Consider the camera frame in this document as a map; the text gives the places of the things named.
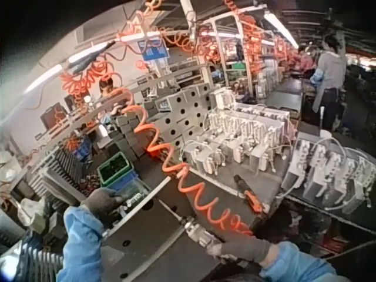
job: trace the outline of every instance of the gray shirt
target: gray shirt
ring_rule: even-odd
[[[322,73],[322,81],[317,89],[317,95],[313,103],[313,111],[318,112],[325,89],[341,88],[345,80],[344,62],[339,55],[333,52],[321,54],[317,64],[317,74]]]

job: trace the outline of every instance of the red shirt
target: red shirt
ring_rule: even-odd
[[[303,72],[308,71],[310,69],[315,69],[315,68],[316,68],[316,64],[315,64],[315,62],[313,61],[313,59],[310,55],[304,54],[300,58],[300,69]]]

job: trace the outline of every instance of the green container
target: green container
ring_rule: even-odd
[[[110,178],[108,178],[106,181],[104,181],[103,180],[103,176],[102,176],[102,170],[105,167],[108,167],[110,165],[111,160],[117,159],[119,156],[122,156],[122,158],[125,160],[126,166],[123,167],[122,169],[120,169],[118,172],[116,172],[113,176],[111,176]],[[105,161],[104,163],[102,163],[96,169],[96,171],[98,172],[98,176],[99,176],[99,179],[100,179],[100,184],[101,184],[102,187],[110,187],[110,185],[112,183],[114,183],[119,178],[123,177],[125,174],[129,173],[132,170],[134,170],[133,164],[130,161],[128,161],[128,159],[124,156],[124,154],[122,152],[119,152],[119,153],[115,154],[110,159],[108,159],[107,161]]]
[[[240,71],[242,71],[242,70],[245,70],[246,69],[246,64],[245,63],[234,63],[233,65],[232,65],[232,69],[238,69],[238,70],[240,70]]]

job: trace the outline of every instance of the dark hair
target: dark hair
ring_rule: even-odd
[[[328,44],[329,47],[333,48],[336,53],[338,53],[338,49],[341,46],[338,42],[337,38],[334,35],[327,35],[324,37],[324,42]]]
[[[305,46],[299,46],[298,48],[298,53],[300,53],[301,51],[304,51],[306,49]]]
[[[107,86],[113,86],[112,78],[109,78],[108,80],[99,80],[99,91],[101,93],[103,92],[103,89]]]

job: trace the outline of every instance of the blue bin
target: blue bin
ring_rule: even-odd
[[[87,158],[91,153],[92,144],[90,139],[86,136],[78,148],[73,152],[73,154],[77,157],[78,160],[84,160]]]
[[[126,174],[124,174],[122,177],[118,178],[113,183],[111,183],[107,188],[110,188],[115,191],[120,191],[125,186],[127,186],[128,183],[130,183],[132,180],[138,177],[139,177],[138,174],[134,170],[131,170],[127,172]]]

